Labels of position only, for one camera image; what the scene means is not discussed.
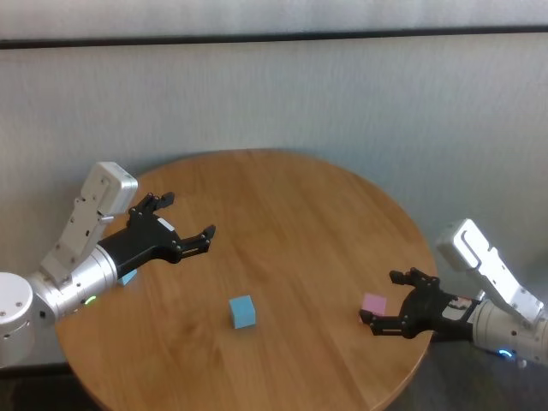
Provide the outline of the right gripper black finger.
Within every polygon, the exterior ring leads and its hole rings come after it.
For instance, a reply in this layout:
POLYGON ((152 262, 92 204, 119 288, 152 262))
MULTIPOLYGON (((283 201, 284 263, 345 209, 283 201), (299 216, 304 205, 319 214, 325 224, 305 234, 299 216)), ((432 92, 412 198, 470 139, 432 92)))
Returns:
POLYGON ((397 316, 377 315, 361 309, 360 320, 367 325, 374 336, 404 336, 404 321, 397 316))
POLYGON ((391 282, 397 285, 408 285, 415 288, 439 288, 439 279, 437 277, 426 275, 415 267, 406 272, 390 271, 389 277, 391 282))

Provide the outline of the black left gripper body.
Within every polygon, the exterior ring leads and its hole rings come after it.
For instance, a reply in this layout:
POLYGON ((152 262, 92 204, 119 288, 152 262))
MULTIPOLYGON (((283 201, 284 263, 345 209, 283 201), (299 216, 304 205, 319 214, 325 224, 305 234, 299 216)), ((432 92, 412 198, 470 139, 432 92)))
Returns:
POLYGON ((98 242, 122 278, 149 261, 161 259, 171 264, 181 260, 179 236, 175 228, 153 213, 131 212, 127 225, 98 242))

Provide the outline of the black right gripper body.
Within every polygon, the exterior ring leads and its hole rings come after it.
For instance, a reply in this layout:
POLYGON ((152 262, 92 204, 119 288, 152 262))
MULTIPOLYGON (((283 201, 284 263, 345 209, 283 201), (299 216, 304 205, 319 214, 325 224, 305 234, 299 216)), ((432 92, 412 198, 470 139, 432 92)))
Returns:
POLYGON ((415 338, 433 331, 443 341, 473 339, 472 313, 476 300, 443 291, 439 282, 421 283, 405 298, 400 310, 402 336, 415 338))

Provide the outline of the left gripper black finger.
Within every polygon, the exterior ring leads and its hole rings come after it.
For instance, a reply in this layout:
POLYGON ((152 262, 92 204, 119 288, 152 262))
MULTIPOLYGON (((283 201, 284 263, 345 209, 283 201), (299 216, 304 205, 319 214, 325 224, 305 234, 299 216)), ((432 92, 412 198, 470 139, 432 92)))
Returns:
POLYGON ((177 260, 181 261, 198 254, 207 253, 215 234, 216 226, 210 225, 197 235, 175 240, 177 260))
POLYGON ((143 217, 152 215, 157 210, 171 206, 175 201, 175 194, 168 192, 162 195, 148 193, 137 205, 131 207, 128 211, 129 218, 143 217))

